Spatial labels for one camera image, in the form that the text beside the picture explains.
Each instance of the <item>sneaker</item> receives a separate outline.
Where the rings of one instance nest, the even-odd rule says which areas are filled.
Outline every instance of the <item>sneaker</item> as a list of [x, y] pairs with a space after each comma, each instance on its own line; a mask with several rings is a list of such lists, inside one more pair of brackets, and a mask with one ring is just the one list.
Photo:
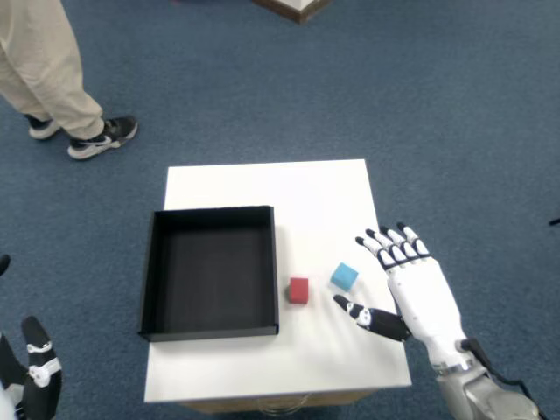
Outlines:
[[25, 118], [29, 121], [29, 135], [37, 140], [46, 140], [60, 130], [54, 120], [40, 121], [31, 115], [26, 115]]
[[105, 121], [105, 128], [99, 136], [80, 140], [72, 138], [68, 154], [77, 160], [90, 159], [109, 149], [117, 149], [128, 142], [138, 130], [134, 116], [123, 116]]

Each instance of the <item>nike logo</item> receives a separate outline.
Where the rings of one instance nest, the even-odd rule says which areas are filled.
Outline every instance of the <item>nike logo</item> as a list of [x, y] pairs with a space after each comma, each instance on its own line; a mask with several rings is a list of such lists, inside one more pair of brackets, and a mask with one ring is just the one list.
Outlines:
[[84, 143], [87, 144], [88, 146], [105, 146], [107, 144], [113, 143], [113, 140], [111, 140], [111, 137], [109, 136], [104, 136], [102, 141], [95, 142], [93, 140], [89, 140]]

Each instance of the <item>robotic hand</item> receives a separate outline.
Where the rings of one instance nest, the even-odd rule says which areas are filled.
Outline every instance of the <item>robotic hand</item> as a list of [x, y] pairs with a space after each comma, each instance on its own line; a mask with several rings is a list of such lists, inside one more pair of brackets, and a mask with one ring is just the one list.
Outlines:
[[[368, 238], [356, 241], [368, 249], [388, 275], [388, 287], [401, 315], [365, 308], [341, 295], [334, 300], [361, 328], [392, 340], [410, 335], [422, 341], [437, 383], [451, 414], [457, 420], [546, 419], [522, 381], [499, 375], [476, 339], [468, 339], [461, 326], [459, 308], [439, 263], [414, 231], [366, 230]], [[525, 395], [506, 391], [493, 381], [518, 385]]]
[[[0, 257], [0, 276], [10, 258]], [[62, 386], [60, 362], [45, 329], [34, 318], [22, 322], [29, 368], [23, 367], [0, 333], [0, 419], [50, 420], [54, 418]]]

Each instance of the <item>black open box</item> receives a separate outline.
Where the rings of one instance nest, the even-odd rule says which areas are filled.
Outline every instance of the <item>black open box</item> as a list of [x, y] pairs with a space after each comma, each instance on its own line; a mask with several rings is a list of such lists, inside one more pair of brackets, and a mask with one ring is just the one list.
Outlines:
[[139, 334], [148, 341], [278, 334], [273, 207], [155, 212]]

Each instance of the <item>leg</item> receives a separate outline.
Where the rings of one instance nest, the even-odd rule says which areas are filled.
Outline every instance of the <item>leg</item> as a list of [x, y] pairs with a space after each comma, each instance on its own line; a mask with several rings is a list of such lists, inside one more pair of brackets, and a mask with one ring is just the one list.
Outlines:
[[17, 111], [34, 116], [40, 121], [51, 119], [43, 105], [19, 77], [6, 58], [0, 45], [0, 95]]
[[72, 137], [98, 136], [102, 109], [83, 90], [80, 52], [60, 0], [0, 0], [0, 16], [7, 61], [44, 111]]

